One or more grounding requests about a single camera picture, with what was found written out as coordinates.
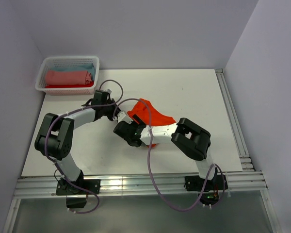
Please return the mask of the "orange t-shirt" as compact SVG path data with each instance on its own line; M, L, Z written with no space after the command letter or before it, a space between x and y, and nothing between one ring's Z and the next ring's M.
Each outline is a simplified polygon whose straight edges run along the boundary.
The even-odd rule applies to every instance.
M152 147L156 144L170 143L172 134L177 129L176 121L171 116L161 114L152 106L150 101L140 100L127 113L137 124L141 125L142 122L146 125L141 132L141 142L147 147L150 146L151 135L149 130L151 126L153 134Z

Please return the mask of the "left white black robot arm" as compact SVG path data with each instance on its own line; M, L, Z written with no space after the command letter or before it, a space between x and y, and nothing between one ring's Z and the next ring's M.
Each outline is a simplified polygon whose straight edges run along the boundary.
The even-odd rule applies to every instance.
M80 109L70 113L44 116L34 147L48 160L53 162L61 175L60 186L66 186L72 193L85 190L84 174L71 155L74 130L101 117L112 120L116 101L110 91L96 90Z

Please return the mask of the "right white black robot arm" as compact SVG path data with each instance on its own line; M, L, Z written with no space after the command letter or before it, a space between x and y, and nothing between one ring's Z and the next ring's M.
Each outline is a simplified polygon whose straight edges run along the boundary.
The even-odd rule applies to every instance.
M195 161L201 186L211 189L217 183L217 169L210 155L211 134L187 118L179 122L148 126L133 122L120 121L113 132L132 147L153 146L155 144L173 143L188 158Z

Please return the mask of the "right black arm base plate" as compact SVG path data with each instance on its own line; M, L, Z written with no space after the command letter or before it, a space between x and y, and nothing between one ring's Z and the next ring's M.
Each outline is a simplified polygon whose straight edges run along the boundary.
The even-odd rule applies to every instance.
M204 179L200 178L197 175L185 176L184 178L185 178L184 188L186 189L186 191L201 192L205 181ZM214 191L216 188L218 188L219 190L228 189L228 184L225 175L223 175L223 177L216 176L212 180L207 180L204 192Z

